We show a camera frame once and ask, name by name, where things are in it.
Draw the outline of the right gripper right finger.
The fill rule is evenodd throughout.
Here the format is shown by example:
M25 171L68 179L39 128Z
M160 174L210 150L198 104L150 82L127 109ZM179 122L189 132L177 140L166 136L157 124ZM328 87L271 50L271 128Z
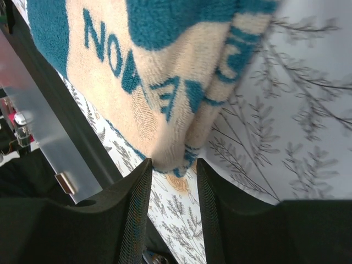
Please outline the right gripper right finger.
M351 201L263 202L197 160L208 263L351 263Z

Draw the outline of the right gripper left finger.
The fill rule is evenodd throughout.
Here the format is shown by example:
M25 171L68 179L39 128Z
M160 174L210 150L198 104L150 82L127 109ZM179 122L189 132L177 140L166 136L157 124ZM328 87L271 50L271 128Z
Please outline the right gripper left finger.
M1 263L140 263L152 161L75 206L1 199Z

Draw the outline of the blue beige Doraemon towel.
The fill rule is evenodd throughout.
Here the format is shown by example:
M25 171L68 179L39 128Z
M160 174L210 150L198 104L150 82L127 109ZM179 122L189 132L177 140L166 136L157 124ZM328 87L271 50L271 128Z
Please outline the blue beige Doraemon towel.
M37 49L141 158L192 166L279 1L28 1Z

